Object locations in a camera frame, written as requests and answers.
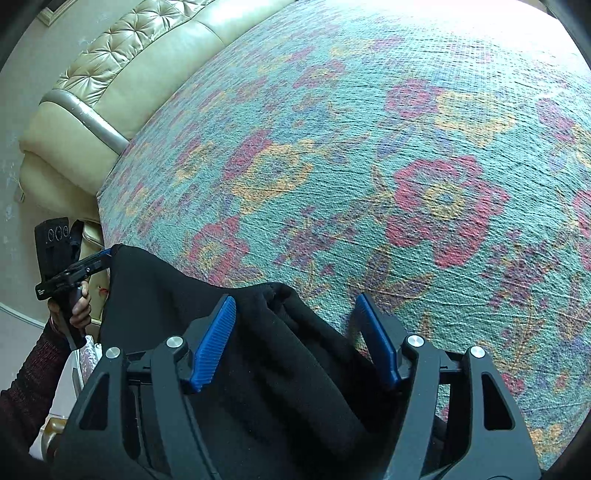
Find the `black handle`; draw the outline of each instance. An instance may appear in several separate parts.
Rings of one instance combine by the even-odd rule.
[[[66,329],[62,329],[62,331],[66,332],[66,338],[68,339],[68,344],[72,351],[78,350],[86,345],[86,332],[74,327],[70,323],[70,319],[72,318],[72,308],[81,298],[82,286],[78,286],[69,293],[54,297],[54,300],[57,302],[61,310],[58,322],[61,323],[60,326],[66,326]]]

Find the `patterned fabric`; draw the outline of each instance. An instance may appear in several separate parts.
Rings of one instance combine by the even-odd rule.
[[[217,285],[283,281],[352,341],[365,291],[438,347],[484,346],[548,466],[591,400],[590,92],[519,2],[296,2],[132,140],[105,238]]]

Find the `wall baseboard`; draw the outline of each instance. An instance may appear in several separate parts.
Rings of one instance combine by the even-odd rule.
[[[39,320],[35,320],[32,319],[31,317],[18,312],[15,309],[10,308],[8,305],[4,305],[2,302],[0,302],[0,310],[8,313],[9,315],[15,317],[18,320],[22,320],[25,323],[28,323],[29,325],[33,325],[34,327],[40,328],[40,329],[44,329],[45,328],[45,322],[41,322]]]

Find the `fingers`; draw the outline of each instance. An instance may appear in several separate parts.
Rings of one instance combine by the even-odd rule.
[[[70,323],[76,328],[84,328],[90,325],[90,292],[88,290],[88,282],[82,282],[82,296],[72,308],[72,318]]]
[[[84,328],[90,324],[90,312],[92,311],[92,306],[87,305],[84,310],[76,315],[72,315],[70,319],[70,323],[76,328]]]
[[[80,312],[87,308],[90,304],[90,293],[88,291],[88,282],[82,282],[82,296],[72,307],[72,316],[79,316]]]
[[[52,313],[60,313],[60,307],[54,299],[47,300],[47,308]]]

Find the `dark knitted sleeve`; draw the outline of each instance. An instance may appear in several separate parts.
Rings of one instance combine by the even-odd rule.
[[[10,434],[29,449],[53,403],[70,348],[49,322],[8,390],[0,392],[0,416]]]

